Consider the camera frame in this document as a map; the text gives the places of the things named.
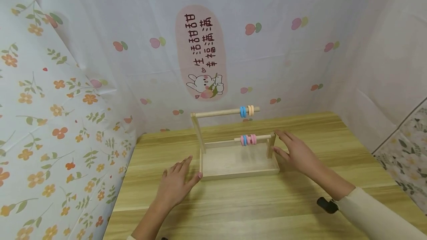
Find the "cartoon rabbit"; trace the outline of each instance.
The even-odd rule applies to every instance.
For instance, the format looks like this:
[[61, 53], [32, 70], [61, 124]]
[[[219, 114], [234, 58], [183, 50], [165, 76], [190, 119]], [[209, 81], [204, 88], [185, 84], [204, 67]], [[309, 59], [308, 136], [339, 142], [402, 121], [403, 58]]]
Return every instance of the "cartoon rabbit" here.
[[217, 89], [218, 94], [222, 94], [222, 91], [224, 91], [222, 75], [217, 74], [215, 78], [212, 78], [209, 75], [200, 75], [196, 77], [195, 75], [190, 74], [188, 77], [193, 80], [194, 83], [186, 83], [186, 85], [199, 93], [202, 93], [211, 85], [213, 85], [212, 89]]

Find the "wooden table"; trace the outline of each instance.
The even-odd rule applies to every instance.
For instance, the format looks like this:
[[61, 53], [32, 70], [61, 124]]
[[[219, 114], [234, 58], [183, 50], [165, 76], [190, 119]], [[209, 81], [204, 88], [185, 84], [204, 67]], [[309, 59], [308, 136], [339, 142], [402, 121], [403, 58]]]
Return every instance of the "wooden table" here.
[[[427, 218], [333, 113], [259, 120], [203, 128], [205, 141], [286, 129], [300, 137], [328, 167], [401, 215], [422, 232]], [[284, 148], [277, 139], [276, 145]], [[194, 130], [145, 134], [138, 142], [104, 239], [126, 239], [154, 199], [165, 168], [190, 154], [199, 170]], [[166, 218], [158, 239], [366, 239], [339, 212], [316, 205], [329, 199], [311, 180], [278, 158], [278, 175], [201, 181]]]

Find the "wooden base tray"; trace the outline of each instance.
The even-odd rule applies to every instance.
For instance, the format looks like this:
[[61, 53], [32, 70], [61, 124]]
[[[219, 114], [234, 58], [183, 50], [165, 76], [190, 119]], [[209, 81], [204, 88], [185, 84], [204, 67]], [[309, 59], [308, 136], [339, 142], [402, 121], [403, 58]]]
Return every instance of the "wooden base tray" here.
[[200, 150], [202, 180], [228, 179], [279, 173], [276, 157], [267, 158], [268, 141], [242, 147], [230, 141], [205, 143], [206, 153]]

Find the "wooden frame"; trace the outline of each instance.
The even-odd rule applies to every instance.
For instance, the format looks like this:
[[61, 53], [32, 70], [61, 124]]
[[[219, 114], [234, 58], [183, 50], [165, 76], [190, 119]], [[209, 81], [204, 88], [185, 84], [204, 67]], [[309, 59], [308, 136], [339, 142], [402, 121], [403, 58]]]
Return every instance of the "wooden frame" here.
[[242, 147], [240, 138], [205, 143], [200, 130], [201, 117], [240, 114], [240, 109], [227, 109], [206, 113], [191, 113], [191, 121], [200, 144], [200, 172], [202, 180], [228, 179], [272, 175], [279, 172], [276, 157], [272, 155], [276, 134], [256, 136], [256, 145]]

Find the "white sleeve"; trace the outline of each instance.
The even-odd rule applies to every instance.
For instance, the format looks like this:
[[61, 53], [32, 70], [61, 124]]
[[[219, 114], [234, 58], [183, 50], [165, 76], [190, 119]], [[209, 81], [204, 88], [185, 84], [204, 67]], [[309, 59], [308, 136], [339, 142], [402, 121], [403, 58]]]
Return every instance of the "white sleeve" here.
[[356, 187], [348, 196], [335, 201], [340, 212], [373, 240], [427, 240], [412, 224]]

